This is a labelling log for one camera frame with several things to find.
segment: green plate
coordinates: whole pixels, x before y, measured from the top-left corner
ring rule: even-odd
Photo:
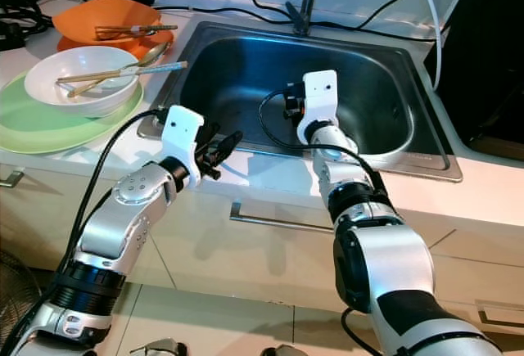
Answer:
[[[35,101],[24,89],[25,73],[0,92],[0,148],[21,154],[42,154],[83,145],[117,128],[138,108],[137,89],[112,115],[89,119],[68,115]]]

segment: spoon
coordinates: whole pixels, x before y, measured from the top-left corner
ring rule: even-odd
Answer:
[[[129,68],[129,67],[147,67],[148,65],[151,65],[155,61],[157,61],[160,58],[160,56],[162,56],[165,53],[165,51],[167,51],[171,47],[171,44],[172,42],[159,43],[158,45],[152,47],[149,51],[147,51],[147,53],[142,57],[142,59],[140,59],[136,63],[125,65],[124,67],[120,69],[125,70],[126,68]],[[75,98],[76,96],[82,94],[83,92],[87,92],[88,90],[95,88],[100,83],[102,83],[104,80],[105,79],[95,80],[94,82],[85,84],[84,86],[74,88],[73,90],[70,90],[67,93],[67,97]]]

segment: white countertop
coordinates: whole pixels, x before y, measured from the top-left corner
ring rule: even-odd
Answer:
[[[76,4],[76,2],[66,0],[46,0],[44,2],[42,5],[44,13],[49,15],[54,15]],[[164,14],[163,21],[166,24],[176,23],[179,27],[178,35],[188,36],[192,31],[192,25],[188,24],[192,15],[186,12]],[[246,22],[249,22],[247,24],[250,25],[252,20],[246,20]],[[326,29],[314,29],[313,35],[315,35],[315,30],[324,30],[325,34]],[[424,85],[427,88],[431,87],[429,77],[422,67],[427,45],[382,38],[371,34],[342,33],[340,30],[332,30],[330,36],[331,33],[334,38],[353,42],[404,47],[412,55]],[[0,52],[0,87],[10,82],[20,72],[56,52],[59,39],[60,35],[54,29],[50,29],[46,33],[31,37],[26,48]],[[181,47],[175,45],[164,61],[176,59],[181,51]],[[138,111],[146,110],[149,107],[166,76],[167,73],[162,73],[143,75],[140,78],[145,88],[145,97]],[[521,203],[524,164],[471,153],[462,145],[450,127],[450,122],[438,97],[431,89],[428,92],[454,153],[457,155],[457,161],[463,173],[463,181],[449,183],[382,173],[395,207],[400,210],[473,220],[474,222],[471,223],[473,227],[490,231],[495,231],[495,229],[496,232],[524,230],[524,205]],[[104,178],[118,179],[149,160],[160,159],[160,142],[138,137],[136,129],[137,125],[117,142],[106,161],[102,174]],[[21,168],[90,175],[108,137],[109,134],[84,146],[50,155],[20,155],[0,151],[0,163]],[[225,161],[221,170],[222,178],[218,182],[205,180],[199,188],[205,192],[218,192],[230,196],[242,194],[265,201],[323,207],[316,176],[309,160],[235,151]]]

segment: white bowl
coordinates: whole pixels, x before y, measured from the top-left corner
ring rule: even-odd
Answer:
[[[90,82],[57,84],[56,79],[118,70],[137,61],[131,53],[116,47],[76,47],[47,57],[29,70],[25,76],[25,91],[36,101],[65,113],[83,117],[108,116],[133,95],[138,76],[108,79],[75,98],[67,97],[69,89]]]

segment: stainless steel sink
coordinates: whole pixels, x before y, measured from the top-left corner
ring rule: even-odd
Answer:
[[[462,177],[402,49],[201,22],[179,60],[187,60],[189,69],[171,73],[152,106],[186,106],[218,122],[223,134],[240,129],[241,150],[308,155],[275,146],[259,126],[258,106],[270,92],[300,82],[306,72],[334,69],[340,126],[364,158],[382,170],[450,181]],[[264,118],[282,140],[297,143],[282,111],[282,100],[275,99]],[[159,137],[161,126],[145,120],[138,133]]]

